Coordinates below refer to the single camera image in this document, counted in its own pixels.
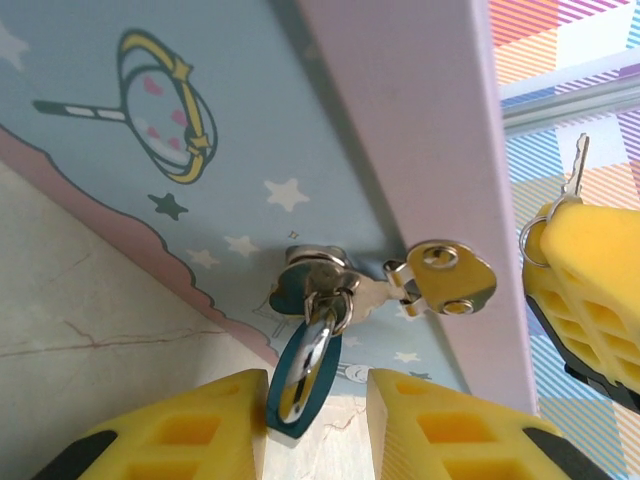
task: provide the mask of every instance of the screw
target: screw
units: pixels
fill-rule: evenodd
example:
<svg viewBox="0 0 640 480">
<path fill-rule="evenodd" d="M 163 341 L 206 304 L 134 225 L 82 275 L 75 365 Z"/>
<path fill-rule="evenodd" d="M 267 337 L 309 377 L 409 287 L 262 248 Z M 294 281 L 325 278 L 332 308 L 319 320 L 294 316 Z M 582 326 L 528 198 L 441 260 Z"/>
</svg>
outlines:
<svg viewBox="0 0 640 480">
<path fill-rule="evenodd" d="M 425 265 L 437 270 L 448 270 L 458 263 L 458 251 L 451 245 L 434 245 L 424 251 Z"/>
<path fill-rule="evenodd" d="M 450 300 L 445 302 L 442 313 L 446 315 L 469 315 L 473 313 L 473 303 L 469 300 Z"/>
</svg>

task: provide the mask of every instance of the metal latch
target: metal latch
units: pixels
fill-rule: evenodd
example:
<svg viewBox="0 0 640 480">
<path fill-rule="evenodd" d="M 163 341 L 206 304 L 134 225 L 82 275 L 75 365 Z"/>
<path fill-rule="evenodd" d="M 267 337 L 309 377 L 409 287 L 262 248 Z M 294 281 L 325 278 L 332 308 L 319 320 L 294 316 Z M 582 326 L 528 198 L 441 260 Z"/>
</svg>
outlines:
<svg viewBox="0 0 640 480">
<path fill-rule="evenodd" d="M 289 438 L 299 438 L 320 411 L 338 369 L 342 332 L 349 325 L 363 322 L 387 300 L 399 301 L 410 316 L 427 309 L 468 315 L 481 310 L 496 289 L 489 265 L 451 241 L 425 242 L 405 262 L 386 262 L 383 280 L 355 270 L 338 247 L 291 247 L 286 262 L 269 305 L 305 321 L 276 366 L 267 426 Z"/>
</svg>

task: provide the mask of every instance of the silver key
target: silver key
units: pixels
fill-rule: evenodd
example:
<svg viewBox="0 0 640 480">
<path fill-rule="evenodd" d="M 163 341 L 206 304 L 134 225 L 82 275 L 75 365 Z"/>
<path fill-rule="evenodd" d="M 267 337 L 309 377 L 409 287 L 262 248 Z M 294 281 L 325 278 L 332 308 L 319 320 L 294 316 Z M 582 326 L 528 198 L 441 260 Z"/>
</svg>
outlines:
<svg viewBox="0 0 640 480">
<path fill-rule="evenodd" d="M 567 183 L 562 186 L 562 196 L 580 197 L 582 190 L 582 172 L 587 161 L 587 150 L 589 150 L 589 136 L 581 133 L 576 143 L 576 159 L 573 161 L 573 170 Z"/>
</svg>

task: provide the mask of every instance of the magnifying glass illustration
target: magnifying glass illustration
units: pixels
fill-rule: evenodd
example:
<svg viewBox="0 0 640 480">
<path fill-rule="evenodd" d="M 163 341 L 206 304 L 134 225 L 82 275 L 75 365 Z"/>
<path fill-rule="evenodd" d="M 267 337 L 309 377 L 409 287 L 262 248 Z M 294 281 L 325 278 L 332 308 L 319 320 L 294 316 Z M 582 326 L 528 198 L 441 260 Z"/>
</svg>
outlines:
<svg viewBox="0 0 640 480">
<path fill-rule="evenodd" d="M 152 62 L 125 69 L 134 52 L 148 54 Z M 122 36 L 117 62 L 119 107 L 46 100 L 33 106 L 49 115 L 124 123 L 164 175 L 181 184 L 198 180 L 216 153 L 218 133 L 211 111 L 189 82 L 192 67 L 142 30 Z"/>
</svg>

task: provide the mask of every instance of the plaid fabric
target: plaid fabric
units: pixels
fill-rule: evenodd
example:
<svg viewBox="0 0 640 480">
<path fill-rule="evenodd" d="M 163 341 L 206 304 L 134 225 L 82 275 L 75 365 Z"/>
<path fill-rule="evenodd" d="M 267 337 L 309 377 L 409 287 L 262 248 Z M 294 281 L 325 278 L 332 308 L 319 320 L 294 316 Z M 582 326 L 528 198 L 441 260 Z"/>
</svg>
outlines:
<svg viewBox="0 0 640 480">
<path fill-rule="evenodd" d="M 518 82 L 640 46 L 640 0 L 492 0 L 498 80 Z M 622 76 L 623 68 L 503 100 L 505 107 Z M 507 140 L 518 230 L 557 198 L 581 132 L 591 136 L 586 203 L 640 210 L 640 105 Z M 640 479 L 640 417 L 563 371 L 564 361 L 528 312 L 539 413 L 616 479 Z"/>
</svg>

